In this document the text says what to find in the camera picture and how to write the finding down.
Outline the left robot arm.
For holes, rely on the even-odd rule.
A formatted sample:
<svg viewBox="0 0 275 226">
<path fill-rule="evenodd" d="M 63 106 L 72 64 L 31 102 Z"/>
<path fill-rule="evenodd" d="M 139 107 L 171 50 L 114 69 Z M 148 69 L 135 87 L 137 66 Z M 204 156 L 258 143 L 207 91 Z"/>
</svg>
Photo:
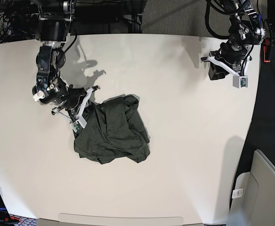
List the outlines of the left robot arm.
<svg viewBox="0 0 275 226">
<path fill-rule="evenodd" d="M 218 35 L 210 27 L 210 10 L 214 9 L 228 16 L 230 28 L 228 35 Z M 233 86 L 246 88 L 249 77 L 246 71 L 252 60 L 251 52 L 260 45 L 266 35 L 260 15 L 250 0 L 208 0 L 206 1 L 205 26 L 207 31 L 219 40 L 225 40 L 218 50 L 202 57 L 203 63 L 209 63 L 209 78 L 212 81 L 233 75 Z"/>
</svg>

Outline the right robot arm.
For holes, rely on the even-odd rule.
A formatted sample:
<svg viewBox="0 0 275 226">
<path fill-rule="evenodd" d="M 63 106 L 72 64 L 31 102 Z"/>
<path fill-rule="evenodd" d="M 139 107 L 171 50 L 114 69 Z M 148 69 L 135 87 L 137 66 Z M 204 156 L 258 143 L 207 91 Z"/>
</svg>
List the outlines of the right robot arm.
<svg viewBox="0 0 275 226">
<path fill-rule="evenodd" d="M 36 0 L 34 3 L 40 14 L 36 39 L 41 46 L 36 56 L 38 71 L 32 97 L 42 105 L 53 104 L 52 114 L 64 117 L 72 130 L 78 132 L 87 125 L 84 110 L 92 93 L 100 87 L 74 88 L 61 78 L 60 69 L 67 53 L 63 47 L 71 31 L 76 1 Z"/>
</svg>

